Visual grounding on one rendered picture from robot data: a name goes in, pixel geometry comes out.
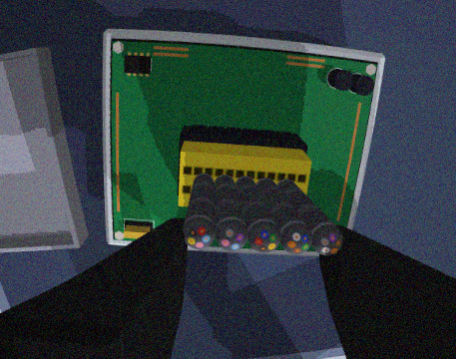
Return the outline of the grey tray floor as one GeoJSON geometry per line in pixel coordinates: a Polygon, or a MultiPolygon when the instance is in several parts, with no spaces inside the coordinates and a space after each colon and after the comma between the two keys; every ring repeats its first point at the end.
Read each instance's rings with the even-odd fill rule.
{"type": "Polygon", "coordinates": [[[0,63],[0,238],[72,234],[32,56],[0,63]]]}

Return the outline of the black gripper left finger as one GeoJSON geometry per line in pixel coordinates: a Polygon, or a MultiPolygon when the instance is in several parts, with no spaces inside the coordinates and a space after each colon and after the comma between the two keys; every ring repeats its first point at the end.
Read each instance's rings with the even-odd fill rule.
{"type": "Polygon", "coordinates": [[[188,246],[184,220],[172,217],[0,312],[0,359],[171,359],[188,246]]]}

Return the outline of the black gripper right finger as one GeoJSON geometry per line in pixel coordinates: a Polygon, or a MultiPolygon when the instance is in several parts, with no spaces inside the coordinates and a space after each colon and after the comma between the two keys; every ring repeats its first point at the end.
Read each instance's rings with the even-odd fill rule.
{"type": "Polygon", "coordinates": [[[454,276],[336,227],[342,246],[319,266],[346,359],[456,359],[454,276]]]}

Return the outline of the green circuit board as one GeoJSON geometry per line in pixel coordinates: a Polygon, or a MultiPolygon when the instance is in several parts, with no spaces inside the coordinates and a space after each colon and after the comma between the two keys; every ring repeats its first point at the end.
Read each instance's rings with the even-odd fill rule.
{"type": "Polygon", "coordinates": [[[308,199],[346,227],[371,95],[327,83],[338,68],[374,80],[376,64],[298,53],[112,41],[112,195],[115,240],[125,220],[185,219],[177,167],[184,125],[291,132],[311,159],[308,199]],[[124,73],[125,56],[151,73],[124,73]]]}

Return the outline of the yellow power plug with cables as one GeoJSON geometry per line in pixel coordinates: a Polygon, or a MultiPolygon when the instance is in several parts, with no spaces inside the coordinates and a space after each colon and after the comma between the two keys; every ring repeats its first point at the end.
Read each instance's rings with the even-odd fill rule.
{"type": "Polygon", "coordinates": [[[184,141],[177,206],[187,207],[185,242],[204,248],[216,235],[227,251],[248,240],[259,252],[282,243],[292,255],[311,247],[334,255],[342,231],[307,198],[310,169],[302,149],[184,141]]]}

